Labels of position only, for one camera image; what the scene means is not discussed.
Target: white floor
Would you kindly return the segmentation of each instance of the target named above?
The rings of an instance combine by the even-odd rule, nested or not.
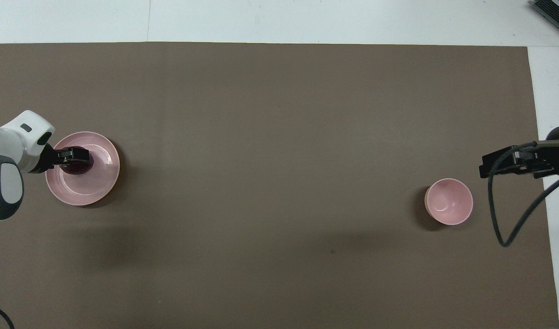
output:
[[[143,41],[528,46],[539,138],[559,125],[559,31],[526,0],[0,0],[0,43]],[[547,210],[559,306],[559,189]]]

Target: black cable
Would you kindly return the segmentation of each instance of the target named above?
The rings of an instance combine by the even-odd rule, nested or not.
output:
[[[503,161],[505,161],[505,159],[507,159],[509,156],[511,156],[513,153],[515,153],[515,152],[528,152],[528,151],[532,150],[534,147],[536,147],[536,145],[537,145],[536,142],[521,144],[519,146],[516,146],[516,147],[511,148],[510,150],[504,152],[504,154],[501,154],[501,156],[499,156],[499,158],[497,158],[495,160],[495,162],[493,163],[493,166],[491,167],[490,172],[489,172],[489,181],[488,181],[487,188],[488,188],[488,193],[489,193],[490,218],[493,221],[493,228],[495,229],[495,234],[497,236],[497,240],[499,241],[500,245],[504,246],[504,247],[508,247],[509,245],[511,245],[511,243],[515,239],[515,236],[517,236],[517,233],[519,233],[519,230],[524,225],[524,223],[528,219],[529,215],[532,214],[532,212],[537,208],[537,206],[539,206],[539,204],[551,192],[553,192],[555,189],[557,189],[559,187],[559,179],[558,179],[555,183],[553,183],[551,186],[549,186],[547,189],[545,189],[545,191],[541,192],[541,194],[535,200],[533,200],[533,202],[525,210],[523,215],[521,215],[521,218],[519,219],[519,221],[517,222],[517,224],[513,228],[513,231],[511,231],[511,234],[509,235],[509,238],[507,239],[507,241],[503,241],[503,237],[501,236],[501,233],[499,231],[499,224],[497,223],[497,218],[496,218],[496,213],[495,213],[495,201],[493,199],[493,176],[496,174],[500,164]]]
[[[7,325],[9,325],[10,329],[14,329],[15,327],[13,326],[13,322],[11,322],[11,319],[7,316],[7,314],[5,314],[5,312],[3,312],[0,308],[0,316],[2,316],[5,321],[7,321]]]

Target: brown surface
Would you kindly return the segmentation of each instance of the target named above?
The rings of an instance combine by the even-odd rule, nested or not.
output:
[[[545,207],[504,249],[478,177],[537,138],[525,48],[0,45],[0,125],[25,109],[123,167],[83,208],[25,176],[0,223],[18,328],[558,325]],[[423,208],[442,177],[475,198],[457,227]],[[504,231],[541,189],[497,179]]]

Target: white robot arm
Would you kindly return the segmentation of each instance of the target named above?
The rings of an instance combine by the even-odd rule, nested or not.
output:
[[[12,216],[21,205],[21,172],[37,167],[52,133],[54,127],[32,111],[24,111],[0,127],[0,221]]]

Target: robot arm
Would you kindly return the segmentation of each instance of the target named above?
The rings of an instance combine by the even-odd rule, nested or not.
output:
[[[24,111],[0,127],[0,221],[12,216],[23,200],[21,173],[43,173],[53,167],[70,166],[74,174],[90,168],[89,152],[71,147],[54,150],[48,140],[54,127],[32,111]]]
[[[494,175],[515,173],[518,175],[533,173],[535,178],[546,177],[548,175],[559,175],[559,127],[556,127],[547,135],[546,140],[530,142],[517,146],[509,146],[492,152],[482,157],[482,166],[479,167],[481,178],[488,177],[487,190],[489,196],[490,218],[497,241],[501,246],[511,245],[517,233],[524,225],[525,221],[537,206],[545,198],[559,187],[559,179],[551,186],[547,187],[541,194],[533,200],[530,206],[517,221],[513,231],[507,239],[503,239],[499,231],[495,213],[495,201],[493,198],[493,177]]]
[[[546,140],[534,143],[536,146],[525,150],[515,150],[517,146],[512,145],[483,156],[478,167],[480,177],[489,177],[491,167],[505,152],[510,155],[501,161],[495,175],[532,173],[534,178],[559,175],[559,127],[550,131]]]

